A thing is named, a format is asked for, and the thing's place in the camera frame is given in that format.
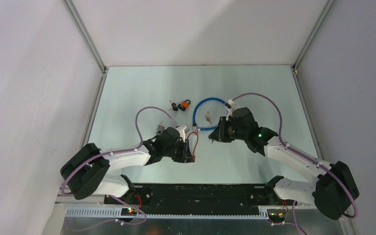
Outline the orange black padlock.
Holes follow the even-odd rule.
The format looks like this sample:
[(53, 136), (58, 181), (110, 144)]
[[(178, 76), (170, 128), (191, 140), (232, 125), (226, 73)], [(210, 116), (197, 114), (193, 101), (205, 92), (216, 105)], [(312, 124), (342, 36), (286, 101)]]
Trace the orange black padlock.
[(177, 107), (178, 107), (179, 110), (185, 112), (188, 109), (188, 107), (190, 106), (190, 104), (191, 104), (191, 101), (189, 99), (187, 99), (185, 101), (180, 102), (177, 105)]

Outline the blue cable lock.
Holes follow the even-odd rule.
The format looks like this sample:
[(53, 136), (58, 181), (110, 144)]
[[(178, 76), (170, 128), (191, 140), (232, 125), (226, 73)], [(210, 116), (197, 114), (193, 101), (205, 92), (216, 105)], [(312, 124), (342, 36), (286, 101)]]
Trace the blue cable lock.
[[(210, 125), (206, 120), (205, 120), (205, 114), (206, 114), (206, 109), (204, 108), (204, 105), (206, 103), (210, 103), (210, 102), (214, 102), (214, 103), (220, 103), (224, 106), (224, 104), (226, 103), (224, 100), (220, 99), (220, 98), (217, 98), (217, 97), (209, 97), (209, 98), (205, 98), (201, 101), (198, 102), (198, 104), (195, 106), (194, 110), (193, 110), (193, 113), (192, 113), (192, 129), (193, 131), (195, 132), (206, 132), (206, 131), (213, 131), (215, 128), (216, 128), (216, 125), (213, 123), (212, 121), (212, 118), (211, 118), (211, 122), (212, 122), (212, 125)], [(202, 114), (203, 117), (204, 117), (204, 122), (198, 122), (198, 117), (199, 115)]]

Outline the red cable padlock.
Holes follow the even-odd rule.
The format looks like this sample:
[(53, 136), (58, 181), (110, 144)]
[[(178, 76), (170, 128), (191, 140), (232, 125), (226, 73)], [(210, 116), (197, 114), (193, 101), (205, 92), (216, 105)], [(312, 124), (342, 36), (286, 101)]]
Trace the red cable padlock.
[(190, 152), (191, 152), (193, 161), (195, 161), (196, 160), (196, 148), (199, 142), (199, 135), (197, 132), (192, 131), (188, 134), (186, 140), (190, 141)]

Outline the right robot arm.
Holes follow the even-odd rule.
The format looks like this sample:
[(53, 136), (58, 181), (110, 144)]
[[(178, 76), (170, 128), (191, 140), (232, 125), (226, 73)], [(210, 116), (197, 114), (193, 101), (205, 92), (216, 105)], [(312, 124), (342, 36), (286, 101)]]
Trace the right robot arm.
[(348, 216), (345, 211), (358, 198), (359, 190), (350, 168), (343, 162), (331, 164), (308, 156), (281, 140), (275, 131), (261, 127), (248, 108), (230, 111), (220, 117), (217, 127), (209, 134), (217, 142), (244, 141), (254, 153), (288, 165), (304, 177), (293, 181), (276, 176), (266, 184), (265, 198), (272, 205), (282, 200), (293, 200), (314, 205), (324, 216), (338, 220)]

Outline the silver key bunch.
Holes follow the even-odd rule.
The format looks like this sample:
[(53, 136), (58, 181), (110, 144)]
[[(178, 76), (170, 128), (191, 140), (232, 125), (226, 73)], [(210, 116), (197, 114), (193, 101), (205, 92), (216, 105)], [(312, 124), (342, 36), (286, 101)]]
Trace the silver key bunch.
[(161, 121), (156, 129), (156, 134), (160, 135), (164, 131), (165, 127), (163, 126), (163, 121)]

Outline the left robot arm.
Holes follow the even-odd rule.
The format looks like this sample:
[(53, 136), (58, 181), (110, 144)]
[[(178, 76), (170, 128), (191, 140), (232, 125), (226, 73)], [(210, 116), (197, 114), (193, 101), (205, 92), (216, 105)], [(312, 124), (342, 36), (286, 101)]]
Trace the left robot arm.
[(140, 147), (101, 153), (94, 143), (82, 147), (61, 169), (64, 179), (62, 189), (82, 200), (93, 194), (112, 195), (124, 204), (133, 202), (135, 190), (125, 175), (113, 175), (113, 171), (130, 167), (146, 166), (169, 157), (177, 163), (195, 161), (188, 140), (189, 127), (168, 127), (159, 135), (143, 141)]

